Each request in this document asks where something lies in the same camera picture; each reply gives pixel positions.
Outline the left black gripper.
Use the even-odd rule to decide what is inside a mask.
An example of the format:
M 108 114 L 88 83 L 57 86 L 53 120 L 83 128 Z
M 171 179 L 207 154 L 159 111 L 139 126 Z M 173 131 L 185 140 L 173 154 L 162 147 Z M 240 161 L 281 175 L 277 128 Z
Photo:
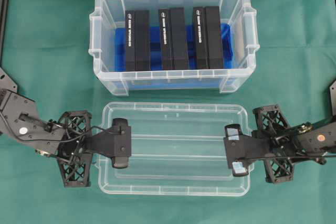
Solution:
M 86 152 L 85 140 L 92 136 L 90 120 L 92 115 L 86 111 L 65 112 L 58 120 L 64 127 L 65 134 L 57 149 L 57 164 L 64 187 L 89 187 L 90 166 L 92 154 Z M 129 127 L 128 120 L 114 118 L 114 130 L 124 130 Z M 128 156 L 111 158 L 113 168 L 127 168 Z

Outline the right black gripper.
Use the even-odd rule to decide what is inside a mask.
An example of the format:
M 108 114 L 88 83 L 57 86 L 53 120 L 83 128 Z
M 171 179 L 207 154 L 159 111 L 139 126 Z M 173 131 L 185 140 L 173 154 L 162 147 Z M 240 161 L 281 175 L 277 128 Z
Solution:
M 266 159 L 264 168 L 266 182 L 277 184 L 293 180 L 295 165 L 289 156 L 292 154 L 289 146 L 289 137 L 282 136 L 290 125 L 279 105 L 268 105 L 253 109 L 257 130 L 253 136 L 266 141 Z M 239 140 L 242 135 L 240 124 L 225 126 L 225 135 L 228 140 Z M 231 163 L 234 177 L 245 177 L 248 175 L 248 164 L 246 161 L 233 161 Z

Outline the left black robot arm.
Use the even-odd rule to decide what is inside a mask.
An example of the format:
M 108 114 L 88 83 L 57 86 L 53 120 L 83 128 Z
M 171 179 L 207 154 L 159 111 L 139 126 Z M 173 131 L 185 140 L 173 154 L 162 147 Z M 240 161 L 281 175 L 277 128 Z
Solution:
M 1 71 L 1 133 L 32 147 L 41 156 L 55 158 L 65 187 L 89 187 L 94 154 L 124 169 L 131 157 L 131 127 L 115 118 L 108 129 L 93 134 L 92 115 L 87 110 L 66 111 L 59 120 L 44 121 L 36 102 L 18 94 L 16 83 Z

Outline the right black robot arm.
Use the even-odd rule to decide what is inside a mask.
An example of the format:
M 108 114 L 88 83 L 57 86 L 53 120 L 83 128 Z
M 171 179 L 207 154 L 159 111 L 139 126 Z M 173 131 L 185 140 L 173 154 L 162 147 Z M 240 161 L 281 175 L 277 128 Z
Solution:
M 240 124 L 225 126 L 224 147 L 228 168 L 235 177 L 249 174 L 255 161 L 264 163 L 266 182 L 290 182 L 297 163 L 320 165 L 335 157 L 335 83 L 329 87 L 332 116 L 316 123 L 290 126 L 279 105 L 255 108 L 257 128 L 242 133 Z

